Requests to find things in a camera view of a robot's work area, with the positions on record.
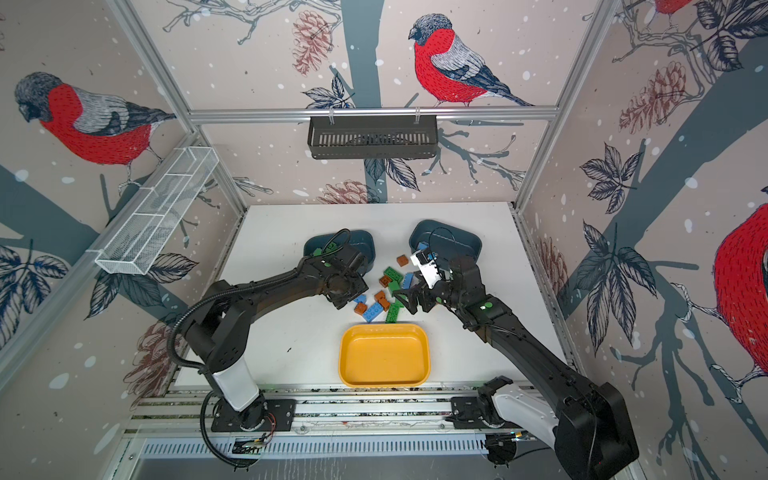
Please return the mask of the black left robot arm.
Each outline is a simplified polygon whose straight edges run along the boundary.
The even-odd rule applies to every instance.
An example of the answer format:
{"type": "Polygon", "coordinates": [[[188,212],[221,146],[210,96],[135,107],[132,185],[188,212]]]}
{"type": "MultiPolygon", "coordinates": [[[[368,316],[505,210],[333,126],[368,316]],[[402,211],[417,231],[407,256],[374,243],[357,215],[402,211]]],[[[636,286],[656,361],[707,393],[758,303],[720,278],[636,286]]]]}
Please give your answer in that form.
{"type": "Polygon", "coordinates": [[[259,281],[219,281],[171,327],[166,351],[179,367],[203,375],[211,392],[235,414],[239,428],[253,431],[267,416],[267,401],[244,354],[252,325],[261,317],[305,298],[323,296],[341,309],[368,290],[370,258],[360,249],[327,243],[302,257],[292,270],[259,281]]]}

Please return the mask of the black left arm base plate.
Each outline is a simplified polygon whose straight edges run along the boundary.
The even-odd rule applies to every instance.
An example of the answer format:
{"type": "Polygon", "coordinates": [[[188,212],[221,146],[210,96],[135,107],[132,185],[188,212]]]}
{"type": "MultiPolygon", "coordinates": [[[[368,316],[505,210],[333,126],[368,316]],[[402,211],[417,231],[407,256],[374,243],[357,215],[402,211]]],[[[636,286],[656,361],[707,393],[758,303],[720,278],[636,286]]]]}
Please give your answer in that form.
{"type": "Polygon", "coordinates": [[[213,408],[211,430],[216,433],[288,432],[296,406],[294,399],[261,399],[238,412],[225,399],[219,399],[213,408]]]}

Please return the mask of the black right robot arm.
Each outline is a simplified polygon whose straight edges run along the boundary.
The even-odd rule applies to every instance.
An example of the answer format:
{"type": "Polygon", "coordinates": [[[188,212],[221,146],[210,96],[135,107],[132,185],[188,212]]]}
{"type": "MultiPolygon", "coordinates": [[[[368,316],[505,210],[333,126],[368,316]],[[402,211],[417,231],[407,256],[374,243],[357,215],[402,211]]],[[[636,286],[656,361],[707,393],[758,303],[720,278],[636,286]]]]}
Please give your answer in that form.
{"type": "Polygon", "coordinates": [[[547,349],[497,297],[487,293],[476,261],[454,258],[448,269],[416,253],[410,288],[396,297],[412,314],[442,305],[464,329],[502,353],[533,385],[531,396],[513,381],[487,382],[478,402],[490,425],[515,423],[555,452],[572,479],[610,479],[636,461],[639,449],[622,394],[596,385],[547,349]]]}

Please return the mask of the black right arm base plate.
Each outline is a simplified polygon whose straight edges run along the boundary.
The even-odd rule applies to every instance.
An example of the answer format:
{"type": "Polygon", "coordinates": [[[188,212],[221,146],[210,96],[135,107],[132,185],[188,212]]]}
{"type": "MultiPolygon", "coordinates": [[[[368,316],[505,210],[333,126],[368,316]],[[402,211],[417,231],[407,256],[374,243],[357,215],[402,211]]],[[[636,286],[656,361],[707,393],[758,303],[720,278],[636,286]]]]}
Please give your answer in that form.
{"type": "Polygon", "coordinates": [[[452,397],[450,412],[444,418],[455,429],[512,429],[515,423],[503,420],[486,401],[477,396],[452,397]]]}

